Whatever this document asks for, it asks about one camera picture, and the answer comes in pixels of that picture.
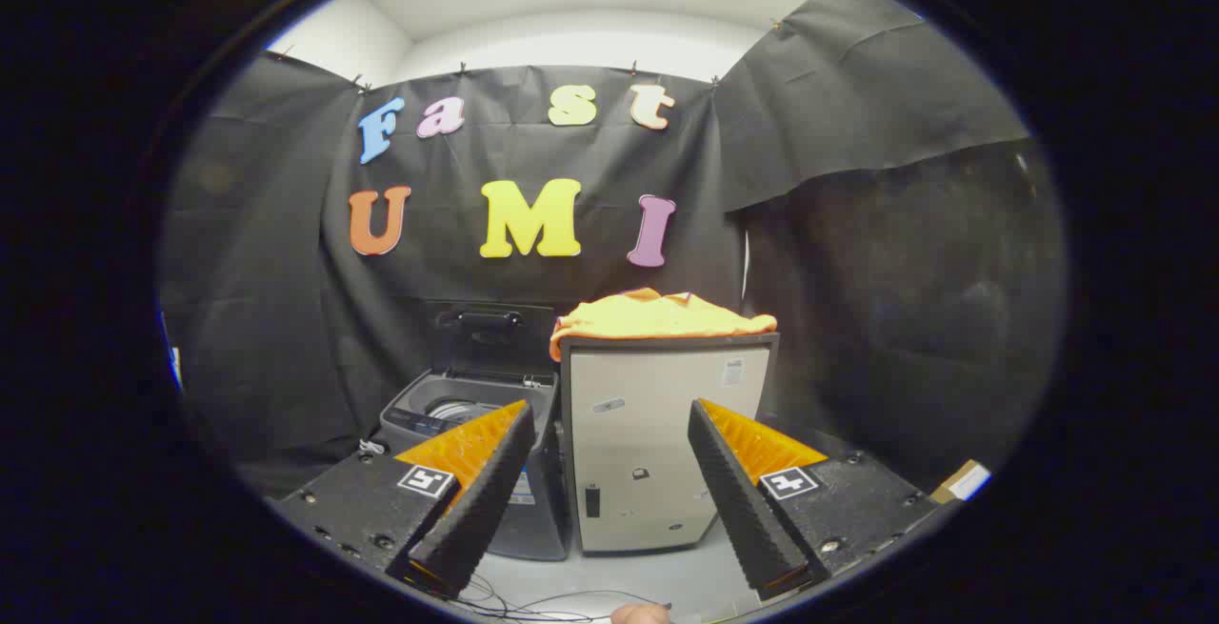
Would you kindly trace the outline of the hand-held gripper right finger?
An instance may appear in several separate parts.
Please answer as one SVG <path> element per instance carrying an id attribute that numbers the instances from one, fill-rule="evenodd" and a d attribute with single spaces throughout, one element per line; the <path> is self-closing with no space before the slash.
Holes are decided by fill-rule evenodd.
<path id="1" fill-rule="evenodd" d="M 853 572 L 940 511 L 869 455 L 825 455 L 708 399 L 689 407 L 688 441 L 759 598 Z"/>

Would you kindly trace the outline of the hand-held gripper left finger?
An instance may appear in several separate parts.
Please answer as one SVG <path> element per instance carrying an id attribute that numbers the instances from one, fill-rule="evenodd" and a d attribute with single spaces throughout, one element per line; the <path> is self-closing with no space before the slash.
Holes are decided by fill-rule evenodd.
<path id="1" fill-rule="evenodd" d="M 340 559 L 455 598 L 471 584 L 536 440 L 514 401 L 396 455 L 357 452 L 275 506 Z"/>

